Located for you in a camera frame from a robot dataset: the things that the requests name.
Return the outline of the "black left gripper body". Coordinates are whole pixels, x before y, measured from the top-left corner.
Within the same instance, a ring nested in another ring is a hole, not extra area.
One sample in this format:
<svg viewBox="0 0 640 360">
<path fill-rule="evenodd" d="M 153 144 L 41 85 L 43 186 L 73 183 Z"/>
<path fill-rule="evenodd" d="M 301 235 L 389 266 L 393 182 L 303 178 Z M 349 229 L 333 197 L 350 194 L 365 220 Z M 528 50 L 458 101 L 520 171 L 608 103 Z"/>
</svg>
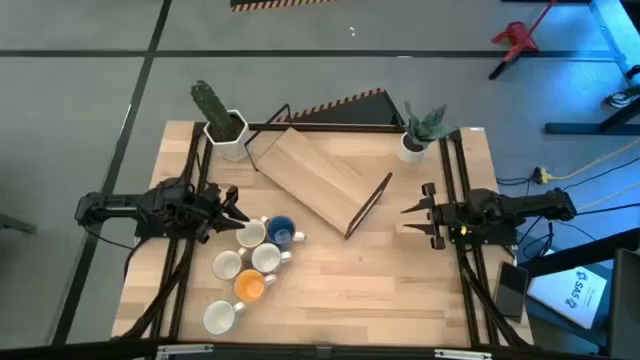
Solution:
<svg viewBox="0 0 640 360">
<path fill-rule="evenodd" d="M 201 194 L 198 194 L 193 205 L 197 212 L 197 225 L 195 230 L 195 239 L 206 244 L 210 238 L 210 232 L 220 233 L 221 215 L 220 215 L 220 194 L 221 190 L 218 184 L 209 183 Z"/>
</svg>

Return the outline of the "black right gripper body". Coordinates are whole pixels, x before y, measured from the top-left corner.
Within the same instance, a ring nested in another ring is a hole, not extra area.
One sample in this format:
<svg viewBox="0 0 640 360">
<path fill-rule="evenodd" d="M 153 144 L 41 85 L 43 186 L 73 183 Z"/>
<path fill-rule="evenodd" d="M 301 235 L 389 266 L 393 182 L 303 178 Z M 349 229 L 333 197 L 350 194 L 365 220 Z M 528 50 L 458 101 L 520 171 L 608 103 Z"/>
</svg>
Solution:
<svg viewBox="0 0 640 360">
<path fill-rule="evenodd" d="M 443 237 L 442 228 L 449 229 L 453 222 L 453 204 L 436 203 L 436 190 L 433 182 L 422 185 L 422 192 L 426 196 L 426 204 L 429 209 L 431 219 L 431 247 L 433 249 L 444 249 L 445 239 Z"/>
</svg>

